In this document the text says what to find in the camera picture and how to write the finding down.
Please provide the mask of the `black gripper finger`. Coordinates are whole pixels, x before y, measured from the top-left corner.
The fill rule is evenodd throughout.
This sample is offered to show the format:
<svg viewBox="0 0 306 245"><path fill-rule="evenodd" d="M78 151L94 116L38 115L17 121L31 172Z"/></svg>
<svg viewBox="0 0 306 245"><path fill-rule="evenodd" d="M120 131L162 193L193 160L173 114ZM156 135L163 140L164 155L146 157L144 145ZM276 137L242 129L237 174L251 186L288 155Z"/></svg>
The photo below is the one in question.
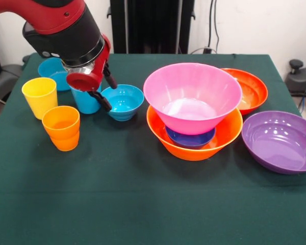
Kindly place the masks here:
<svg viewBox="0 0 306 245"><path fill-rule="evenodd" d="M116 89L118 84L117 84L116 80L111 75L108 63L106 63L105 66L104 66L103 74L104 74L104 77L105 77L107 83L109 84L109 86L112 89Z"/></svg>
<svg viewBox="0 0 306 245"><path fill-rule="evenodd" d="M88 91L88 94L95 98L98 103L105 109L106 112L110 112L112 110L112 106L109 103L109 101L100 93L97 91Z"/></svg>

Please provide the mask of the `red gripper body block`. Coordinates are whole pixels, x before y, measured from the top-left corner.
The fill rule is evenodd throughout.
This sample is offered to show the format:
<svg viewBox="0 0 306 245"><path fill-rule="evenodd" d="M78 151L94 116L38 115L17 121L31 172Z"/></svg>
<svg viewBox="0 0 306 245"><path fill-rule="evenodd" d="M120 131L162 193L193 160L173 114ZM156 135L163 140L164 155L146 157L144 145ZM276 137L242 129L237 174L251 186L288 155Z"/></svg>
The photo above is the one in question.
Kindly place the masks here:
<svg viewBox="0 0 306 245"><path fill-rule="evenodd" d="M103 69L110 54L110 42L104 34L102 34L100 42L103 44L99 55L91 63L83 67L66 67L67 83L74 89L80 91L97 91L104 78Z"/></svg>

